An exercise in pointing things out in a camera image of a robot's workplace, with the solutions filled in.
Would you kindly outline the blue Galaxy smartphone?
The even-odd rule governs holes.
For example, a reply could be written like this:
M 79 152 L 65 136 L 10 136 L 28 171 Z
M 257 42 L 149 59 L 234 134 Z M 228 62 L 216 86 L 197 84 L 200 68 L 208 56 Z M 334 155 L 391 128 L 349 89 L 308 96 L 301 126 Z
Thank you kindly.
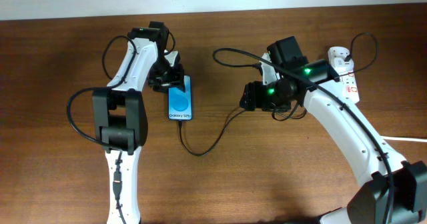
M 185 75 L 183 80 L 185 91 L 177 87 L 168 91 L 168 117 L 175 121 L 192 120 L 191 77 Z

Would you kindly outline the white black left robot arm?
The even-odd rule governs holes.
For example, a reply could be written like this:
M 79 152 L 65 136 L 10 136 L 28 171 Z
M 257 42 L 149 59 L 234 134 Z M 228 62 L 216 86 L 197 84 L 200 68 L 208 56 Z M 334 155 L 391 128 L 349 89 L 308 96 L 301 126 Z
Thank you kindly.
M 162 22 L 134 27 L 125 36 L 128 50 L 118 72 L 92 94 L 95 138 L 103 143 L 109 170 L 108 223 L 141 223 L 137 168 L 148 132 L 144 86 L 160 93 L 189 89 L 178 51 L 167 50 L 169 37 Z

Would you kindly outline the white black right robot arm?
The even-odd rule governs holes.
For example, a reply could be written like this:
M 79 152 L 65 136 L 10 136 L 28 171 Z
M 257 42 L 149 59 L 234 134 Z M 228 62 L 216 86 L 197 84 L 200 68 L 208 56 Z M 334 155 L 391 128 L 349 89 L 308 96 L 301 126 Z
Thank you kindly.
M 313 223 L 421 223 L 426 219 L 426 164 L 408 162 L 357 108 L 352 50 L 332 47 L 309 62 L 294 37 L 268 46 L 260 57 L 263 79 L 248 83 L 240 105 L 287 111 L 291 103 L 313 115 L 350 164 L 359 191 Z

